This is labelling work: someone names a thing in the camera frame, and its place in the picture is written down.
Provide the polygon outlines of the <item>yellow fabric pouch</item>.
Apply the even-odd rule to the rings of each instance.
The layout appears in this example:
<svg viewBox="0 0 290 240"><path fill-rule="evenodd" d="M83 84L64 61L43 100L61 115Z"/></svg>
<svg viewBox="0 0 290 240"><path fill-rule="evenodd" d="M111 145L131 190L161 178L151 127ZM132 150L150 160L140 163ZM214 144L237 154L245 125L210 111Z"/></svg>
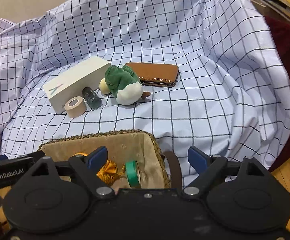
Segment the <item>yellow fabric pouch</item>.
<svg viewBox="0 0 290 240"><path fill-rule="evenodd" d="M86 165L85 157L87 155L88 154L85 154L85 153L76 153L76 154L72 155L72 157L76 157L76 158L80 159ZM108 158L106 164L95 175L101 181L106 183L106 185L111 186L115 181L119 180L121 177L123 177L125 175L125 164L122 166L121 169L119 169L118 165L113 160Z"/></svg>

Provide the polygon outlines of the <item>woven basket fabric lining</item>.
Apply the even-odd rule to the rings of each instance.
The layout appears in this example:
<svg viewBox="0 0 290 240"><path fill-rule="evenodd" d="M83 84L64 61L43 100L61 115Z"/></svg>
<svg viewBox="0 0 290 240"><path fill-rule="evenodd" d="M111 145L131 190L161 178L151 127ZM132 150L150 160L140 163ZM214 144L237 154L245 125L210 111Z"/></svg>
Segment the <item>woven basket fabric lining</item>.
<svg viewBox="0 0 290 240"><path fill-rule="evenodd" d="M40 145L38 149L42 150L46 156L52 157L54 161L66 161L76 153L90 154L100 146L107 148L108 158L113 160L119 169L129 161L137 161L142 189L170 187L165 163L155 137L139 129L54 139ZM124 175L110 187L117 190L130 186Z"/></svg>

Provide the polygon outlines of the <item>beige tape roll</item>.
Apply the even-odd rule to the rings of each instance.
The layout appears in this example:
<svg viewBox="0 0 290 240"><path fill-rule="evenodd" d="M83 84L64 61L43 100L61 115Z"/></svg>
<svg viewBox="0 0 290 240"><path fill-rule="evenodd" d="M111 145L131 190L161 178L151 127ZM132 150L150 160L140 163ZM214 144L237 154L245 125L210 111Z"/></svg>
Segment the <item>beige tape roll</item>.
<svg viewBox="0 0 290 240"><path fill-rule="evenodd" d="M70 118L76 118L86 112L86 104L81 96L76 96L65 103L64 109Z"/></svg>

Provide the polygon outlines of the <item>brown leather wallet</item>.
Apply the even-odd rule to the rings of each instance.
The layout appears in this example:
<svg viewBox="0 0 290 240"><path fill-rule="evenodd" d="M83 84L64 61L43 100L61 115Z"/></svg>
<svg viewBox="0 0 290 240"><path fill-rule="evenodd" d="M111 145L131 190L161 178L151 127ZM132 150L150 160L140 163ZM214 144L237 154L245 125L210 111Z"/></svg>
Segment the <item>brown leather wallet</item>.
<svg viewBox="0 0 290 240"><path fill-rule="evenodd" d="M179 68L174 64L129 62L125 65L130 67L146 86L174 87L179 74Z"/></svg>

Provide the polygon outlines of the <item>grey bottle black cap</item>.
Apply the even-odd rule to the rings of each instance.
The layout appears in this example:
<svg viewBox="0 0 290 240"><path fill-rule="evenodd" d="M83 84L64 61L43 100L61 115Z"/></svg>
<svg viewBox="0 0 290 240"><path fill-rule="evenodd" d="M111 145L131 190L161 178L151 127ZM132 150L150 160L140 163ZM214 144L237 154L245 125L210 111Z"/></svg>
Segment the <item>grey bottle black cap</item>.
<svg viewBox="0 0 290 240"><path fill-rule="evenodd" d="M90 87L85 87L82 90L83 98L91 109L98 109L102 105L99 96Z"/></svg>

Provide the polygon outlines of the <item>green white plush toy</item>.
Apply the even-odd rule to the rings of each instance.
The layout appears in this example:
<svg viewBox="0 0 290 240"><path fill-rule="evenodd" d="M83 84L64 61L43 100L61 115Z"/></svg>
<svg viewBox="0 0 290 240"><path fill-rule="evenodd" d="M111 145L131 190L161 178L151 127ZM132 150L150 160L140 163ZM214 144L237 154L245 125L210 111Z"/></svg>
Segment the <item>green white plush toy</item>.
<svg viewBox="0 0 290 240"><path fill-rule="evenodd" d="M124 106L132 105L138 100L146 99L150 92L143 90L138 75L127 65L110 66L105 72L105 83L116 101Z"/></svg>

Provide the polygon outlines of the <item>beige teal makeup sponge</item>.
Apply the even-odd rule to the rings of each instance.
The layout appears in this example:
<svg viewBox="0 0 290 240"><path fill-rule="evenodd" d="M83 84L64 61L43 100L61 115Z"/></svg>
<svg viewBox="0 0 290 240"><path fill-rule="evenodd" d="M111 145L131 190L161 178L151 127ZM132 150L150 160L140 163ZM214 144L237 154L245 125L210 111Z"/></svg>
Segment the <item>beige teal makeup sponge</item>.
<svg viewBox="0 0 290 240"><path fill-rule="evenodd" d="M106 84L105 78L101 79L99 83L99 90L101 91L103 95L108 95L111 93L108 85Z"/></svg>

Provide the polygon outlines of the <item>green tape roll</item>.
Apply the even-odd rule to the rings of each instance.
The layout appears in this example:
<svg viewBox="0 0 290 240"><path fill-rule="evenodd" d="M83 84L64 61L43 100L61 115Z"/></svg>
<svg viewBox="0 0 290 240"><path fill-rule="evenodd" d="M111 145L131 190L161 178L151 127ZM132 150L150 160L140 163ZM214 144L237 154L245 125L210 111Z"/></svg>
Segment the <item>green tape roll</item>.
<svg viewBox="0 0 290 240"><path fill-rule="evenodd" d="M125 163L125 175L130 187L141 187L141 176L137 161L133 160Z"/></svg>

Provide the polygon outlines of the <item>white vivo phone box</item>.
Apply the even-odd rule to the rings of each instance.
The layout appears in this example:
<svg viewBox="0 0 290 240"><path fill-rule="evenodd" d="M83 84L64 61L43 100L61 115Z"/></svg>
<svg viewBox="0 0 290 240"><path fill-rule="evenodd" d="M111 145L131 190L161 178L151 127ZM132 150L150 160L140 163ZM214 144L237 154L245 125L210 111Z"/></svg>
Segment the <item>white vivo phone box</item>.
<svg viewBox="0 0 290 240"><path fill-rule="evenodd" d="M54 111L57 114L63 113L65 103L71 98L81 96L84 88L99 88L99 83L110 66L109 61L92 56L44 84L44 91Z"/></svg>

